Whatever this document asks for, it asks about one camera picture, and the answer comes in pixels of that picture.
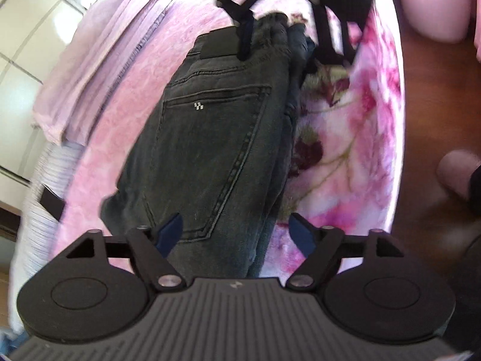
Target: bed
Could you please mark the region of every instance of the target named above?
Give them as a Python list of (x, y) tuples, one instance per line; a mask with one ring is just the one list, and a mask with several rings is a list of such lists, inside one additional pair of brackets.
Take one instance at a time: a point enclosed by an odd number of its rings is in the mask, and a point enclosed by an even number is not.
[[(316, 40), (306, 0), (262, 0), (253, 10), (256, 15), (272, 10), (302, 15), (307, 19), (307, 33)], [(335, 32), (336, 19), (333, 15), (330, 19)], [(78, 161), (71, 164), (72, 176), (63, 191), (66, 207), (42, 244), (42, 264), (86, 230), (96, 228), (108, 234), (99, 219), (100, 203), (115, 192), (124, 160), (163, 88), (198, 35), (229, 25), (230, 18), (213, 0), (172, 0), (162, 20), (148, 28), (141, 48), (135, 48), (106, 91)], [(350, 35), (353, 40), (360, 36), (355, 29)], [(262, 270), (263, 276), (280, 277), (281, 281), (304, 260), (288, 235), (291, 212), (300, 213), (316, 226), (338, 226), (348, 234), (391, 228), (405, 126), (403, 61), (392, 0), (376, 0), (354, 65), (348, 71), (323, 67), (308, 76), (301, 103), (293, 162)], [(32, 193), (30, 205), (37, 198)], [(37, 259), (38, 254), (32, 258), (26, 247), (26, 240), (37, 237), (24, 222), (11, 269), (15, 285), (10, 291), (10, 324), (14, 330), (21, 329), (14, 307), (16, 294), (32, 274), (20, 275), (19, 267)], [(343, 266), (353, 264), (346, 260)]]

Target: folded clothes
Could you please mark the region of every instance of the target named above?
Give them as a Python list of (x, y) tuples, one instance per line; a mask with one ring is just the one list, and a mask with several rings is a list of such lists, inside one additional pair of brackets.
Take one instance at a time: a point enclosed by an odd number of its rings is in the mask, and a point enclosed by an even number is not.
[(287, 22), (281, 13), (258, 20), (245, 62), (232, 28), (199, 36), (103, 204), (112, 234), (155, 229), (180, 212), (184, 233), (168, 260), (187, 279), (257, 277), (264, 263), (308, 50), (305, 25)]
[(33, 107), (49, 141), (87, 144), (133, 52), (140, 50), (146, 33), (158, 26), (171, 2), (103, 0), (87, 11)]

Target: folded pink clothing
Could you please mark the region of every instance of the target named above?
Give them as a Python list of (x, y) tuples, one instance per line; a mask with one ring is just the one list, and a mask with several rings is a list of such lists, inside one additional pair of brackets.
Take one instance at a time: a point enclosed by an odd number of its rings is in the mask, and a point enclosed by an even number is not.
[[(106, 88), (112, 87), (145, 35), (145, 23), (152, 25), (150, 18), (145, 19), (160, 15), (171, 2), (159, 1), (102, 0), (87, 11), (33, 107), (35, 120), (49, 141), (86, 145), (105, 102)], [(101, 66), (103, 74), (97, 77)]]
[[(177, 0), (124, 75), (78, 164), (52, 256), (88, 229), (108, 234), (99, 219), (100, 203), (115, 192), (124, 160), (164, 87), (198, 35), (231, 25), (213, 1)], [(383, 7), (371, 10), (352, 69), (324, 67), (306, 79), (293, 162), (264, 276), (284, 281), (304, 259), (288, 234), (291, 212), (349, 234), (391, 227), (403, 156), (402, 59), (393, 2), (377, 1)], [(314, 35), (306, 0), (261, 0), (254, 10), (257, 16), (272, 10), (302, 14), (307, 33)]]

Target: wooden floor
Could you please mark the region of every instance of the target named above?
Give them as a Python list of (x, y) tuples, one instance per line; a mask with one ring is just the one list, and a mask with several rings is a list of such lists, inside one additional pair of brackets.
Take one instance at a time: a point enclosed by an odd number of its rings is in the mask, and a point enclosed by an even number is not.
[(406, 75), (406, 151), (393, 234), (442, 274), (481, 234), (481, 219), (437, 182), (436, 166), (452, 149), (481, 155), (481, 64), (473, 37), (457, 45), (431, 41), (401, 25)]

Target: tiled wall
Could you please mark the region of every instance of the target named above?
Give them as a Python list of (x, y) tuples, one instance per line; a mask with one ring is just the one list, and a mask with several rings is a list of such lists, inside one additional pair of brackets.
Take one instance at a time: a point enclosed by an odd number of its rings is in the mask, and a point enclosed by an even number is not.
[[(33, 127), (35, 95), (81, 18), (65, 0), (0, 0), (0, 166), (24, 179), (45, 144)], [(0, 201), (17, 207), (2, 185)]]

